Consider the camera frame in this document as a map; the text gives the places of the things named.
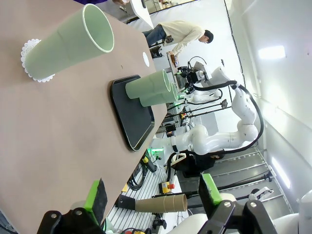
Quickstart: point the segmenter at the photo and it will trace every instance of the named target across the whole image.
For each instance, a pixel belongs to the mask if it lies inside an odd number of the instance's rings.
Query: paper doily
[[[54,76],[55,74],[53,74],[53,75],[51,75],[51,76],[49,76],[49,77],[43,78],[43,79],[36,79],[36,78],[33,78],[33,77],[28,73],[28,71],[27,71],[27,69],[26,69],[26,66],[25,66],[25,58],[26,58],[28,52],[31,51],[40,41],[41,41],[41,40],[39,40],[39,39],[31,39],[31,40],[27,41],[27,42],[25,43],[25,45],[23,46],[23,48],[21,49],[22,52],[20,53],[20,55],[21,55],[20,60],[21,60],[21,62],[22,62],[21,65],[23,66],[23,68],[25,69],[25,72],[28,74],[29,77],[31,77],[33,80],[36,80],[36,81],[38,81],[38,82],[43,82],[43,83],[45,83],[46,81],[49,81],[50,79],[52,79],[53,76]]]

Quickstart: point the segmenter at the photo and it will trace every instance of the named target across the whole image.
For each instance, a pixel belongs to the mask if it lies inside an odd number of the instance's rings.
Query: ceiling light
[[[272,164],[275,167],[275,169],[277,170],[279,176],[284,181],[286,187],[289,189],[291,187],[291,181],[288,179],[288,177],[287,177],[285,171],[283,170],[283,168],[279,165],[279,163],[273,157],[272,157]]]
[[[282,45],[263,48],[258,52],[261,59],[282,59],[286,57],[285,48]]]

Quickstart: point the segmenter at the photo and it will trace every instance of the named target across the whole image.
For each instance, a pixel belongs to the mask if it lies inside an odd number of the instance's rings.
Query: cardboard tube
[[[165,213],[165,197],[166,196],[160,196],[150,199],[137,200],[136,211]]]
[[[174,197],[175,211],[186,211],[187,210],[187,199],[185,194],[176,195]]]
[[[187,210],[185,194],[160,196],[136,201],[136,211],[152,213],[169,213]]]
[[[176,212],[174,198],[176,195],[165,196],[165,210],[166,212]]]

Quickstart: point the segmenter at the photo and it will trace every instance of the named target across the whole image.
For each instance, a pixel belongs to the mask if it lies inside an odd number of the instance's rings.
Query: light green cup
[[[169,92],[140,97],[141,105],[144,107],[174,101],[177,101],[177,93],[173,83],[171,83],[171,90]]]
[[[126,93],[130,99],[169,91],[170,82],[165,70],[152,73],[126,84]]]
[[[25,68],[40,80],[113,48],[114,34],[106,16],[97,6],[86,4],[27,54]]]

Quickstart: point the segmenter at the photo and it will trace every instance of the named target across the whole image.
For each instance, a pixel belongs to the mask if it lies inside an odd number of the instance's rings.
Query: dark hair
[[[205,36],[209,37],[208,43],[212,42],[214,40],[214,35],[209,30],[205,30]]]

